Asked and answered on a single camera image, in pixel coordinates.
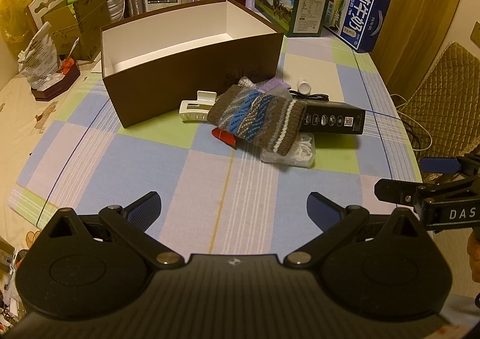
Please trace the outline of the person right hand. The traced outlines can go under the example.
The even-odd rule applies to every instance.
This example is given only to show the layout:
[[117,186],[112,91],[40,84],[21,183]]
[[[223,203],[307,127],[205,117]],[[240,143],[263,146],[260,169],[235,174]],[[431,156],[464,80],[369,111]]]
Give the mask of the person right hand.
[[472,280],[480,282],[480,243],[476,240],[474,233],[469,236],[467,243],[467,254],[469,256],[469,266],[472,273]]

